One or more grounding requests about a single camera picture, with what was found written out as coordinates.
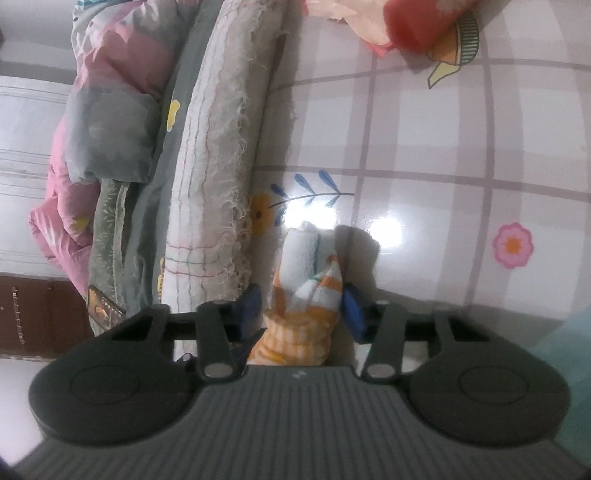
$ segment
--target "wooden cabinet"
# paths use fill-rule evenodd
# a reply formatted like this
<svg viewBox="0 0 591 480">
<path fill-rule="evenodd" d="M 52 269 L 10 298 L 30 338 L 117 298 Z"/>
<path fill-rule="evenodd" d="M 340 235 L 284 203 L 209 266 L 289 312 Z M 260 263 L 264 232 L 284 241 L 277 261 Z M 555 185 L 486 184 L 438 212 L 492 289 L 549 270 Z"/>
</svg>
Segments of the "wooden cabinet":
<svg viewBox="0 0 591 480">
<path fill-rule="evenodd" d="M 70 282 L 0 276 L 0 353 L 54 358 L 92 337 Z"/>
</svg>

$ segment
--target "orange striped towel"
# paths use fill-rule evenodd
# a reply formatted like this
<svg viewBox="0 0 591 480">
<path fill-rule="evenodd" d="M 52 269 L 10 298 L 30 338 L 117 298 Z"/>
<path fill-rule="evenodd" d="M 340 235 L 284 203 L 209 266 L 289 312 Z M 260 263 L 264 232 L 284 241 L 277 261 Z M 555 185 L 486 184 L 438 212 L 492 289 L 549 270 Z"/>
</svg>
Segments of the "orange striped towel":
<svg viewBox="0 0 591 480">
<path fill-rule="evenodd" d="M 318 255 L 323 256 L 327 251 L 324 267 L 314 272 L 321 260 Z M 299 278 L 307 274 L 303 281 Z M 293 290 L 285 285 L 291 287 L 298 281 L 299 286 Z M 322 365 L 330 352 L 330 335 L 339 319 L 342 291 L 334 238 L 323 237 L 315 230 L 290 230 L 273 279 L 272 306 L 263 314 L 267 331 L 252 349 L 248 363 Z"/>
</svg>

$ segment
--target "blue leaf pattern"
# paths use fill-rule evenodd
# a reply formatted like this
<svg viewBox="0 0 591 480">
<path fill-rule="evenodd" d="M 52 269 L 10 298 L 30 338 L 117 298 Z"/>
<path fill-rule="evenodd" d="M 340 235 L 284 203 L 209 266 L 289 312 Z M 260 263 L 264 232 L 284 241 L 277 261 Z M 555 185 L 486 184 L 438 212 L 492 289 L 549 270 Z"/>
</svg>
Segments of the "blue leaf pattern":
<svg viewBox="0 0 591 480">
<path fill-rule="evenodd" d="M 310 192 L 312 194 L 314 193 L 314 190 L 312 189 L 312 187 L 310 187 L 308 180 L 306 180 L 304 177 L 302 177 L 299 173 L 296 173 L 294 178 L 295 178 L 295 181 L 297 183 L 299 183 L 302 187 L 304 187 L 306 190 L 308 190 L 308 192 Z"/>
<path fill-rule="evenodd" d="M 281 210 L 277 212 L 277 214 L 275 215 L 275 221 L 273 222 L 275 226 L 280 226 L 283 223 L 286 211 L 287 207 L 283 207 Z"/>
<path fill-rule="evenodd" d="M 326 170 L 320 170 L 318 172 L 318 176 L 320 177 L 320 179 L 324 183 L 326 183 L 335 192 L 340 193 L 339 188 L 337 187 L 335 181 L 332 179 L 332 177 L 329 175 L 329 173 Z"/>
<path fill-rule="evenodd" d="M 337 195 L 337 196 L 336 196 L 335 198 L 333 198 L 332 200 L 330 200 L 330 201 L 326 202 L 326 205 L 325 205 L 325 207 L 327 207 L 327 208 L 332 208 L 332 207 L 335 205 L 336 201 L 339 199 L 339 196 L 340 196 L 340 195 Z"/>
<path fill-rule="evenodd" d="M 279 195 L 280 197 L 283 197 L 285 199 L 289 198 L 285 193 L 285 190 L 283 190 L 277 183 L 271 183 L 271 190 L 273 193 Z"/>
</svg>

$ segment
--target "ribbed gray surface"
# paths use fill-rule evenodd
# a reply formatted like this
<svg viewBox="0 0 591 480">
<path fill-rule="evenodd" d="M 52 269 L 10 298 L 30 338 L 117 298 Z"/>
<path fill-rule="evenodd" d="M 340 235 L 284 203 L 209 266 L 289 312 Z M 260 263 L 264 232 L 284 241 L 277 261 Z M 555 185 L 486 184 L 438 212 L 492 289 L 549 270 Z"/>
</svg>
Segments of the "ribbed gray surface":
<svg viewBox="0 0 591 480">
<path fill-rule="evenodd" d="M 449 440 L 396 389 L 349 368 L 267 367 L 205 389 L 148 440 L 98 449 L 50 439 L 17 470 L 34 480 L 575 480 L 584 471 L 549 441 L 486 450 Z"/>
</svg>

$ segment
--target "metal screw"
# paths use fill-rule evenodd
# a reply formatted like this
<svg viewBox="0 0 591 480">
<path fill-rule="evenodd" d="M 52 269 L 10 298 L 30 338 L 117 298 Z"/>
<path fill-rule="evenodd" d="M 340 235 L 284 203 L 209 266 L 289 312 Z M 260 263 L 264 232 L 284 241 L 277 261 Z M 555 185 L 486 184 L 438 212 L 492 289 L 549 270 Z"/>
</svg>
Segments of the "metal screw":
<svg viewBox="0 0 591 480">
<path fill-rule="evenodd" d="M 368 375 L 371 378 L 390 378 L 396 374 L 396 369 L 388 364 L 373 364 L 368 367 Z"/>
<path fill-rule="evenodd" d="M 209 378 L 226 378 L 234 372 L 228 364 L 209 364 L 203 371 Z"/>
</svg>

